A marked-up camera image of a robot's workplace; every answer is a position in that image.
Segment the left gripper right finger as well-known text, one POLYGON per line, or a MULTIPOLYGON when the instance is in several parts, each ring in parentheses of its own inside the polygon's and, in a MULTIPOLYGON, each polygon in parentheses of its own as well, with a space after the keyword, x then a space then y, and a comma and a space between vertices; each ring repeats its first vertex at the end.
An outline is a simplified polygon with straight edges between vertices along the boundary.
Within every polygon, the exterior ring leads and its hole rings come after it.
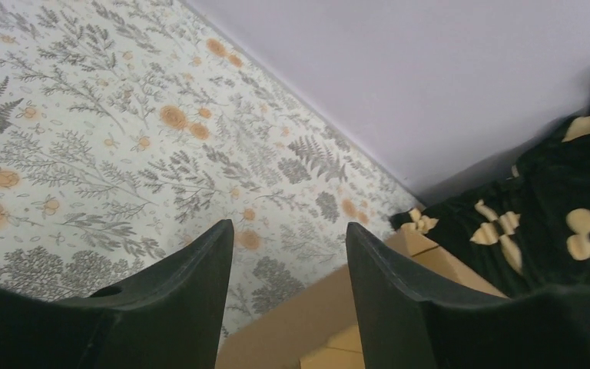
POLYGON ((590 368, 590 286, 500 298, 451 281, 346 229, 368 368, 590 368))

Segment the brown cardboard box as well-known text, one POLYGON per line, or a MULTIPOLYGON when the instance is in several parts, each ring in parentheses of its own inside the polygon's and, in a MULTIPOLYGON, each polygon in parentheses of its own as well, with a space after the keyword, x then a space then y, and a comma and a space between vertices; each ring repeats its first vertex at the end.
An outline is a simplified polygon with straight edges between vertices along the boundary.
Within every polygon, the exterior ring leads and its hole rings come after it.
MULTIPOLYGON (((384 242, 451 281, 502 296, 488 281, 421 234, 397 231, 384 242)), ((362 368, 363 351, 348 267, 342 266, 232 334, 223 342, 216 366, 362 368)))

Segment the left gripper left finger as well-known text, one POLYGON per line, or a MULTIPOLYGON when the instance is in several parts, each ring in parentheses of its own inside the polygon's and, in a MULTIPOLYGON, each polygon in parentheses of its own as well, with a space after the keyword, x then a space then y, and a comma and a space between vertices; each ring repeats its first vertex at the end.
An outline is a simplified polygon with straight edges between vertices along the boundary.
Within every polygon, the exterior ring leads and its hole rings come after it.
POLYGON ((234 226, 86 298, 44 302, 0 288, 0 368, 212 368, 234 226))

